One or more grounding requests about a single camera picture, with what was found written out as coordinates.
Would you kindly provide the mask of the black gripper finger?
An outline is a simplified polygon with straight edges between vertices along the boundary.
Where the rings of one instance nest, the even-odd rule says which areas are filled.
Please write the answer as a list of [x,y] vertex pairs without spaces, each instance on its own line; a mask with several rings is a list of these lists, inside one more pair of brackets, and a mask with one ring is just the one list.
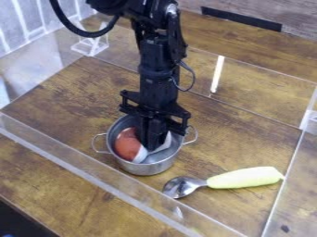
[[154,151],[163,145],[166,135],[167,135],[167,125],[165,120],[159,118],[151,118],[147,130],[147,149],[150,151]]
[[142,145],[147,145],[147,125],[149,125],[147,117],[139,116],[139,134],[141,134]]

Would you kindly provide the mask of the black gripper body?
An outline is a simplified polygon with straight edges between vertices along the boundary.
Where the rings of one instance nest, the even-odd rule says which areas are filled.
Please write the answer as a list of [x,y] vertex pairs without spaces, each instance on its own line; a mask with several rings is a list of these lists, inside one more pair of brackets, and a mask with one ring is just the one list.
[[122,90],[121,111],[137,118],[163,119],[167,131],[186,134],[191,113],[177,103],[178,92],[186,92],[179,87],[179,66],[169,71],[141,69],[141,90]]

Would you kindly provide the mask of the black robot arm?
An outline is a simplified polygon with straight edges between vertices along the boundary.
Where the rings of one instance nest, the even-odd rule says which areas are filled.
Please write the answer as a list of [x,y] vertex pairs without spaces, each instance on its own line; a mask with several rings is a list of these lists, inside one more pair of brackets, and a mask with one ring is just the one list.
[[155,150],[170,131],[185,134],[191,114],[177,103],[187,56],[175,0],[87,0],[100,13],[130,20],[141,52],[141,89],[121,91],[121,111],[135,117],[142,145]]

